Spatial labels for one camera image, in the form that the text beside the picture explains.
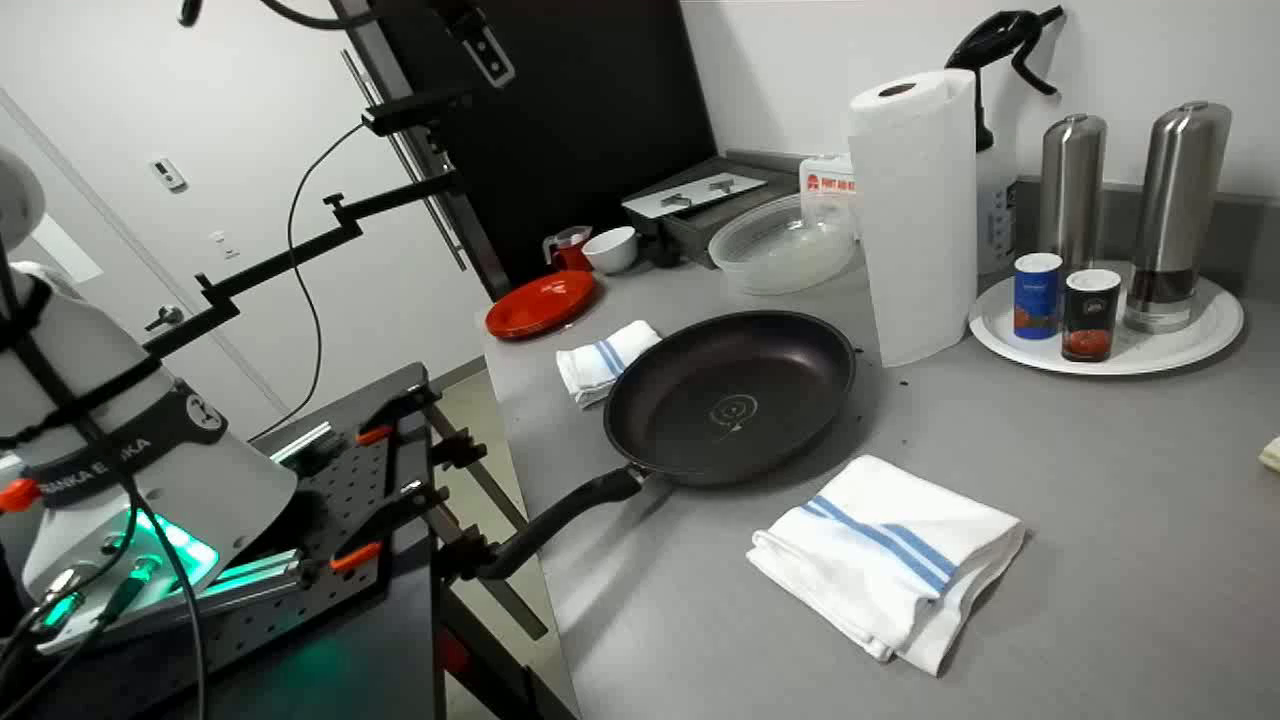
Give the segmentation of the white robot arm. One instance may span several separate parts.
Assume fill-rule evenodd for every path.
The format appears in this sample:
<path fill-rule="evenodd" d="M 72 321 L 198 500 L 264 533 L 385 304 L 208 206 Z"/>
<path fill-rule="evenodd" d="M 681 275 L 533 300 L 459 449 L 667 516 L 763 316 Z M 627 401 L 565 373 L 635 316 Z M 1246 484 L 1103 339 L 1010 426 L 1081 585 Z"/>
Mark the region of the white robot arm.
<path fill-rule="evenodd" d="M 204 591 L 289 500 L 298 478 L 57 271 L 0 275 L 5 508 L 42 503 L 20 585 L 42 654 L 120 611 Z"/>

